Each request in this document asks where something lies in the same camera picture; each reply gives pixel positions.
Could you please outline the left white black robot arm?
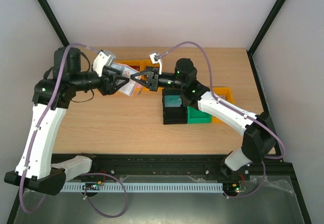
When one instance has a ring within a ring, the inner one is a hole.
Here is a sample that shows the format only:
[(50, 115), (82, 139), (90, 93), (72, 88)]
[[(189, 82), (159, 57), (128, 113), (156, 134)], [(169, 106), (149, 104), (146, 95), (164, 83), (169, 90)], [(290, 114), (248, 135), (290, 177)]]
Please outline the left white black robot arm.
[(67, 181), (91, 171), (94, 156), (89, 154), (51, 163), (62, 119), (77, 92), (97, 89), (103, 96), (113, 95), (129, 79), (110, 67), (115, 60), (110, 51), (98, 51), (86, 71), (81, 70), (83, 57), (78, 46), (55, 51), (53, 66), (34, 87), (32, 123), (23, 155), (15, 170), (5, 174), (5, 183), (54, 196)]

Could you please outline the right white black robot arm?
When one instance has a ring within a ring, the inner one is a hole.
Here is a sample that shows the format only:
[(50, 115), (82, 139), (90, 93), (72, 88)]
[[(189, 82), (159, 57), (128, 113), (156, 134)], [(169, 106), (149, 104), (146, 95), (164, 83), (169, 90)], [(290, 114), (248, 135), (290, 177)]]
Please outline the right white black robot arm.
[(131, 80), (150, 91), (160, 87), (178, 90), (186, 106), (220, 119), (243, 137), (242, 146), (230, 152), (220, 164), (224, 178), (230, 180), (243, 166), (269, 158), (268, 153), (278, 142), (270, 116), (265, 112), (257, 115), (222, 99), (200, 83), (196, 75), (193, 62), (182, 58), (176, 62), (173, 73), (151, 68), (131, 75)]

